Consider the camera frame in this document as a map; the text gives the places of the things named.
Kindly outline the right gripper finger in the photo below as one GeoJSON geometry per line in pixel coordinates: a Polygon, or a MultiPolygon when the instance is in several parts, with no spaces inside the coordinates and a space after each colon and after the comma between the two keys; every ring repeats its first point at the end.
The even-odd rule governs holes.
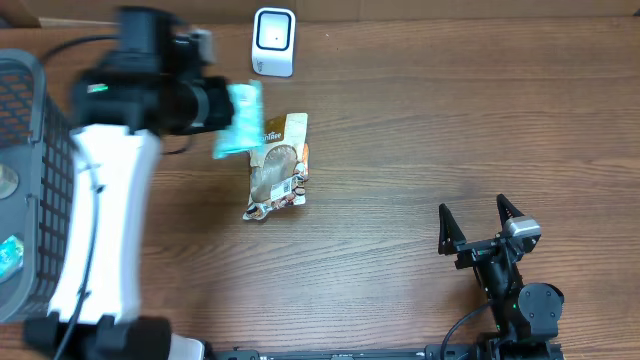
{"type": "Polygon", "coordinates": [[[518,210],[504,194],[496,197],[496,204],[503,231],[517,231],[524,214],[518,210]]]}
{"type": "Polygon", "coordinates": [[[440,223],[438,253],[440,255],[456,254],[458,247],[466,244],[466,237],[444,203],[439,205],[438,211],[440,223]]]}

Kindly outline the teal snack bar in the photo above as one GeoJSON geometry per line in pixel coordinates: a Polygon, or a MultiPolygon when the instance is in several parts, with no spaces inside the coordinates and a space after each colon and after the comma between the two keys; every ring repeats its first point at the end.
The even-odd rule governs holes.
{"type": "Polygon", "coordinates": [[[217,132],[212,157],[229,155],[262,147],[264,140],[263,87],[260,81],[227,86],[234,115],[231,124],[217,132]]]}

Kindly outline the brown snack pouch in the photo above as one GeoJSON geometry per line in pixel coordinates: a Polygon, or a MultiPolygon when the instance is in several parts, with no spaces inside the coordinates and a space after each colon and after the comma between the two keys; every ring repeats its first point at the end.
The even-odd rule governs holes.
{"type": "Polygon", "coordinates": [[[261,221],[275,210],[306,203],[307,126],[307,113],[289,113],[266,121],[264,144],[249,151],[250,194],[244,220],[261,221]]]}

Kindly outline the green capped white jar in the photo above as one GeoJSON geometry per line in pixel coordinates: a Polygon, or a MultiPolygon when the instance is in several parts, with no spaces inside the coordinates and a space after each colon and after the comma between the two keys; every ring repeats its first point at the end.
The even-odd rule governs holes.
{"type": "Polygon", "coordinates": [[[11,167],[0,165],[0,199],[11,196],[19,186],[19,176],[11,167]]]}

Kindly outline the small teal tissue pack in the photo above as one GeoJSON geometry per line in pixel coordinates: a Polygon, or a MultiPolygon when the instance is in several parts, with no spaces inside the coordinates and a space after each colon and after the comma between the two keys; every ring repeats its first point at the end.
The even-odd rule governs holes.
{"type": "Polygon", "coordinates": [[[12,235],[1,243],[0,250],[0,280],[7,281],[23,267],[24,244],[12,235]]]}

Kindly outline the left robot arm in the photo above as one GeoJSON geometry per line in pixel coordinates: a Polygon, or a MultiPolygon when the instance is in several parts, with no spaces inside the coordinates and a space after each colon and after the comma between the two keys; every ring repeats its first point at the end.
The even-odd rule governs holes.
{"type": "Polygon", "coordinates": [[[116,47],[71,91],[74,192],[61,275],[24,342],[56,359],[204,360],[204,341],[140,312],[139,267],[151,180],[165,136],[215,132],[234,107],[207,31],[177,16],[123,6],[116,47]]]}

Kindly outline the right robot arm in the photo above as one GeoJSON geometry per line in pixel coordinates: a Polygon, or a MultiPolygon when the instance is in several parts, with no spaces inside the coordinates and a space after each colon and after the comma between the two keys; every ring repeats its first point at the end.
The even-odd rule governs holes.
{"type": "Polygon", "coordinates": [[[439,205],[438,253],[454,255],[458,270],[471,268],[487,302],[458,320],[431,350],[438,359],[562,359],[559,333],[565,297],[556,286],[522,280],[517,263],[532,252],[541,228],[508,198],[496,197],[501,230],[492,238],[469,242],[450,209],[439,205]],[[496,331],[482,333],[471,345],[452,346],[453,334],[468,320],[489,309],[496,331]]]}

